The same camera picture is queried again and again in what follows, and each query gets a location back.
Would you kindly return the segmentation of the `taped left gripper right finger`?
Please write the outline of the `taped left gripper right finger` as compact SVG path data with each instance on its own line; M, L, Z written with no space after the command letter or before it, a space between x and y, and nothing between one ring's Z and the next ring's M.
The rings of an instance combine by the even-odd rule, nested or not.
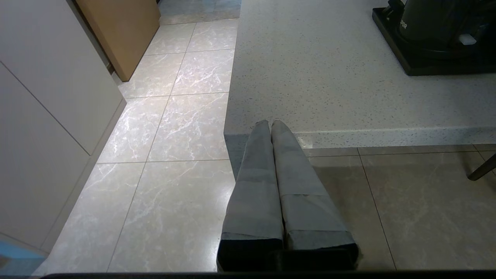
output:
M284 271L356 270L359 248L292 131L280 120L271 130L285 249Z

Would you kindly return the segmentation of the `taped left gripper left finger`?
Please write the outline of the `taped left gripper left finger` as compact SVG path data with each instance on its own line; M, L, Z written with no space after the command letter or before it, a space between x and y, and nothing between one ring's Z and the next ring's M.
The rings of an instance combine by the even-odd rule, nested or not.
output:
M222 226L220 272L271 269L284 249L284 226L268 122L257 122L248 137Z

